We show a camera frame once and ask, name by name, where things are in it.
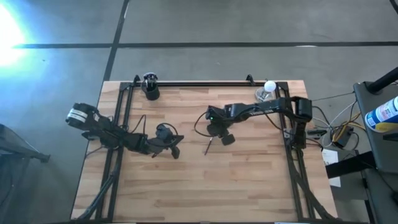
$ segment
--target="metal stand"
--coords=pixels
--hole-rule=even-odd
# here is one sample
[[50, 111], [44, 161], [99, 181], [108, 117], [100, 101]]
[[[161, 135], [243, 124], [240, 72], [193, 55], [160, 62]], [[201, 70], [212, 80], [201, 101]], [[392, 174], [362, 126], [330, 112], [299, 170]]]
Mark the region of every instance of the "metal stand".
[[376, 168], [376, 163], [373, 158], [373, 152], [369, 151], [349, 159], [327, 165], [326, 172], [328, 173], [328, 177], [330, 179], [339, 177], [341, 175], [374, 168]]
[[45, 155], [29, 146], [13, 130], [0, 124], [0, 149], [6, 152], [20, 154], [22, 157], [36, 158], [41, 162], [48, 162], [50, 155]]
[[[131, 108], [131, 101], [132, 101], [132, 92], [133, 88], [136, 83], [139, 81], [139, 77], [136, 76], [132, 83], [121, 83], [119, 87], [119, 95], [118, 95], [118, 102], [116, 103], [116, 109], [114, 113], [113, 123], [119, 123], [119, 117], [121, 112], [121, 104], [123, 100], [123, 94], [126, 90], [128, 90], [127, 94], [127, 102], [126, 102], [126, 109], [124, 112], [123, 118], [123, 126], [127, 127], [129, 123], [129, 115], [130, 115], [130, 108]], [[113, 156], [114, 149], [108, 149], [106, 160], [105, 160], [105, 167], [103, 172], [103, 178], [101, 181], [101, 188], [99, 190], [98, 195], [95, 197], [91, 205], [86, 209], [84, 214], [82, 214], [77, 220], [70, 220], [70, 223], [111, 223], [113, 220], [114, 215], [114, 206], [116, 203], [116, 196], [118, 192], [118, 184], [119, 184], [119, 176], [121, 170], [121, 164], [123, 159], [123, 150], [124, 148], [120, 145], [116, 151], [116, 162], [114, 165], [114, 169], [112, 172], [109, 173], [111, 168], [111, 161]], [[111, 188], [111, 196], [109, 200], [109, 208], [108, 214], [106, 218], [103, 218], [103, 206], [104, 206], [104, 196], [108, 192], [109, 188]], [[95, 218], [90, 220], [91, 216], [95, 214]]]
[[[286, 97], [290, 97], [289, 86], [288, 86], [287, 82], [277, 82], [276, 89], [275, 89], [276, 98], [281, 97], [281, 95], [280, 95], [281, 90], [284, 92], [284, 95]], [[283, 130], [286, 130], [287, 126], [286, 126], [285, 116], [282, 114], [279, 114], [279, 119], [280, 119], [280, 128], [282, 128]], [[286, 154], [288, 155], [287, 159], [288, 160], [291, 159], [293, 161], [293, 157], [291, 157], [292, 148], [289, 144], [289, 139], [290, 139], [290, 136], [284, 135], [285, 150], [286, 150]], [[301, 149], [296, 149], [295, 151], [296, 151], [296, 155], [297, 155], [300, 176], [302, 177], [304, 182], [308, 185], [308, 177], [307, 177], [307, 171], [305, 170], [303, 151]], [[297, 210], [297, 217], [303, 218], [303, 211], [302, 211], [302, 206], [301, 206], [301, 201], [300, 201], [299, 189], [297, 187], [297, 182], [293, 178], [294, 175], [292, 172], [292, 170], [295, 169], [295, 167], [294, 167], [294, 164], [290, 163], [290, 162], [288, 162], [287, 165], [289, 167], [290, 181], [292, 183], [292, 190], [293, 190], [294, 201], [295, 201], [295, 206], [296, 206], [296, 210]], [[315, 218], [315, 213], [314, 213], [311, 202], [308, 200], [308, 198], [305, 198], [305, 202], [306, 202], [307, 208], [308, 208], [308, 216], [310, 218]]]

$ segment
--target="concrete floor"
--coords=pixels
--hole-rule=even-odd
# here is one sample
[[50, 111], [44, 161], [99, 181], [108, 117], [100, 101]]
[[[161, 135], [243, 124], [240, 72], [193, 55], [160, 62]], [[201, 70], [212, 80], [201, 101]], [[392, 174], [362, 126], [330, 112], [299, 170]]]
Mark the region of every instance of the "concrete floor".
[[[112, 43], [122, 4], [0, 1], [20, 27], [23, 44]], [[397, 22], [388, 0], [131, 0], [120, 43], [398, 41]], [[64, 120], [74, 102], [97, 104], [110, 51], [12, 50], [19, 59], [0, 66], [0, 123], [52, 155], [48, 164], [30, 164], [7, 223], [69, 219], [87, 141]], [[161, 80], [242, 80], [252, 74], [303, 79], [314, 99], [353, 91], [353, 83], [395, 68], [397, 58], [392, 46], [119, 49], [110, 80], [146, 72]], [[333, 119], [353, 101], [350, 95], [315, 104]], [[368, 151], [361, 139], [359, 150]], [[333, 189], [339, 216], [352, 221], [367, 219], [363, 203], [348, 197], [363, 191], [356, 178]]]

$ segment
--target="white paper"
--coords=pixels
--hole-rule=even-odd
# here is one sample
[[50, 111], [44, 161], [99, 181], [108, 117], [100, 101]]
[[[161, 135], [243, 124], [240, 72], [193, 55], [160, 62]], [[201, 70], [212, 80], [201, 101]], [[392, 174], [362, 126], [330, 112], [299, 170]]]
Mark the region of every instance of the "white paper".
[[[323, 161], [325, 163], [325, 166], [338, 162], [338, 153], [337, 153], [337, 151], [324, 149], [322, 151], [322, 157], [323, 157]], [[329, 179], [329, 184], [331, 186], [341, 187], [340, 177], [335, 177], [335, 178]]]

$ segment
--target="black metal frame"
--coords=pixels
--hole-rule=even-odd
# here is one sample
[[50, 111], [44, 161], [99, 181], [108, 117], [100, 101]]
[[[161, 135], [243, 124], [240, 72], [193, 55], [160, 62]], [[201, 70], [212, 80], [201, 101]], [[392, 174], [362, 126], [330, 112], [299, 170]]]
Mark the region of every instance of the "black metal frame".
[[[264, 82], [254, 82], [250, 75], [248, 75], [248, 78], [246, 80], [247, 80], [247, 82], [158, 82], [158, 86], [159, 87], [163, 87], [163, 86], [264, 86]], [[139, 81], [138, 76], [135, 77], [135, 79], [132, 83], [122, 82], [120, 84], [118, 102], [116, 104], [115, 115], [114, 115], [114, 123], [115, 124], [117, 124], [119, 121], [119, 114], [120, 114], [120, 110], [121, 110], [121, 102], [123, 99], [123, 93], [128, 89], [129, 93], [127, 96], [126, 111], [124, 114], [124, 121], [123, 121], [123, 125], [128, 125], [129, 111], [130, 111], [131, 102], [132, 102], [133, 87], [139, 87], [140, 85], [141, 85], [141, 82]], [[286, 97], [290, 96], [289, 86], [288, 86], [287, 82], [277, 82], [277, 87], [278, 88], [275, 91], [275, 96], [277, 98], [282, 96], [281, 92], [280, 92], [281, 90], [283, 91], [283, 94]], [[282, 114], [279, 114], [279, 118], [280, 118], [280, 127], [283, 130], [286, 130], [288, 127], [286, 124], [285, 116]], [[283, 132], [281, 132], [281, 134], [284, 137], [284, 145], [285, 145], [285, 151], [286, 151], [286, 155], [287, 155], [287, 165], [289, 167], [290, 181], [292, 184], [293, 198], [294, 198], [295, 208], [296, 208], [296, 212], [297, 212], [297, 219], [298, 219], [297, 222], [289, 222], [289, 223], [303, 223], [304, 222], [304, 223], [308, 223], [308, 224], [322, 224], [322, 223], [365, 224], [363, 222], [345, 222], [342, 220], [330, 220], [330, 219], [327, 219], [328, 217], [324, 216], [323, 214], [319, 214], [323, 219], [316, 218], [314, 208], [316, 208], [316, 207], [319, 208], [322, 206], [320, 205], [318, 200], [315, 198], [315, 196], [310, 192], [308, 177], [307, 177], [307, 173], [305, 170], [305, 164], [304, 164], [304, 159], [303, 159], [303, 151], [300, 149], [292, 149], [288, 142], [289, 137], [285, 136], [285, 134]], [[295, 151], [295, 153], [297, 155], [299, 171], [297, 171], [295, 168], [292, 151]], [[113, 154], [113, 151], [108, 150], [100, 191], [103, 190], [103, 187], [106, 186], [106, 183], [107, 183], [106, 180], [109, 179], [109, 170], [110, 170], [110, 166], [111, 166], [112, 154]], [[116, 203], [116, 194], [117, 194], [117, 190], [118, 190], [118, 182], [119, 182], [119, 174], [120, 174], [122, 158], [123, 158], [123, 147], [119, 147], [118, 155], [116, 158], [116, 164], [115, 164], [116, 173], [114, 174], [114, 179], [112, 181], [111, 199], [109, 202], [108, 216], [106, 218], [102, 218], [103, 200], [104, 200], [104, 197], [102, 196], [100, 202], [96, 206], [96, 215], [95, 215], [94, 220], [89, 220], [89, 219], [70, 220], [69, 223], [111, 223], [113, 221], [113, 213], [114, 213], [114, 206]], [[304, 192], [304, 196], [305, 196], [305, 200], [306, 200], [306, 204], [307, 204], [307, 208], [308, 208], [308, 218], [306, 218], [305, 215], [303, 214], [298, 186], [300, 186]], [[256, 222], [256, 223], [275, 223], [275, 222]]]

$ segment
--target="table leg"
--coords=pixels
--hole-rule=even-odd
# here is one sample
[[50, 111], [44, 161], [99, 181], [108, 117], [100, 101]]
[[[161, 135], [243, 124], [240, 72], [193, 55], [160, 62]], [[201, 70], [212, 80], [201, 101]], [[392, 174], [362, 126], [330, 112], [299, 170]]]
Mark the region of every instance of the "table leg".
[[328, 173], [328, 177], [330, 179], [375, 167], [376, 163], [373, 158], [373, 152], [369, 151], [349, 159], [327, 165], [326, 172]]

